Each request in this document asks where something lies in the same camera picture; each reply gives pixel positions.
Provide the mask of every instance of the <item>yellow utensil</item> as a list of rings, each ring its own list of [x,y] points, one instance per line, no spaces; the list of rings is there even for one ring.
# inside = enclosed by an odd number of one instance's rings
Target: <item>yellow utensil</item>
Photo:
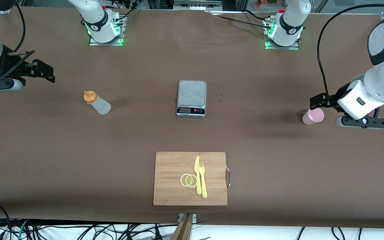
[[[195,159],[195,166],[194,166],[194,171],[196,173],[196,193],[198,195],[201,195],[201,181],[199,180],[200,177],[199,177],[199,156],[196,156],[196,159]]]
[[[201,173],[201,187],[202,187],[202,197],[207,198],[207,188],[205,187],[205,180],[204,180],[204,173],[205,173],[205,167],[204,163],[199,163],[199,173]]]

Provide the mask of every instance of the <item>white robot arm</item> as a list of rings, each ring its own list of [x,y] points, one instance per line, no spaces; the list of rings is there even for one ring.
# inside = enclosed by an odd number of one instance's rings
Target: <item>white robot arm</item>
[[[342,86],[335,95],[311,98],[311,109],[334,107],[344,112],[345,116],[336,119],[340,126],[384,128],[384,118],[377,117],[379,107],[384,105],[384,19],[370,33],[367,49],[373,67]],[[368,116],[373,110],[374,117]]]
[[[299,39],[303,23],[311,12],[309,0],[291,0],[283,13],[277,13],[276,26],[268,35],[276,44],[287,47]]]
[[[78,9],[91,37],[99,43],[107,43],[120,34],[119,13],[104,9],[98,0],[68,0]]]

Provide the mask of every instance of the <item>brown tabletop surface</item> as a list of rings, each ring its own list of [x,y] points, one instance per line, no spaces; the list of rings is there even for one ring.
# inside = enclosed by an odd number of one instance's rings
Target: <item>brown tabletop surface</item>
[[[258,27],[201,11],[140,11],[124,46],[96,47],[76,9],[22,9],[20,52],[36,50],[29,61],[54,67],[56,83],[27,78],[0,94],[0,204],[11,217],[177,222],[192,212],[206,224],[384,227],[384,130],[338,127],[334,109],[300,121],[323,91],[316,43],[330,15],[309,15],[300,50],[281,51],[265,50]],[[327,28],[331,93],[371,67],[378,22],[344,15]],[[5,45],[21,33],[16,9],[0,17]],[[204,119],[176,117],[182,79],[207,82]],[[97,114],[85,90],[111,112]],[[226,152],[228,206],[152,205],[158,151]]]

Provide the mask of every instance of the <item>metal handle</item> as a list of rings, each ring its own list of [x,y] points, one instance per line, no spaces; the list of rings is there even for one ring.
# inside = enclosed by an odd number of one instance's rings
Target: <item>metal handle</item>
[[[229,175],[229,183],[226,186],[226,190],[229,190],[229,186],[230,186],[230,171],[229,171],[229,168],[227,167],[227,165],[226,165],[226,171],[227,171],[227,173]]]

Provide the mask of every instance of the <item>cutting board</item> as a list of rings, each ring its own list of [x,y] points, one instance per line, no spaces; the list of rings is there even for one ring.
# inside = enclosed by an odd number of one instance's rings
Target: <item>cutting board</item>
[[[196,156],[205,166],[207,198],[196,193],[196,187],[183,187],[180,177],[196,175]],[[157,152],[155,159],[154,205],[225,206],[226,153],[224,152]]]

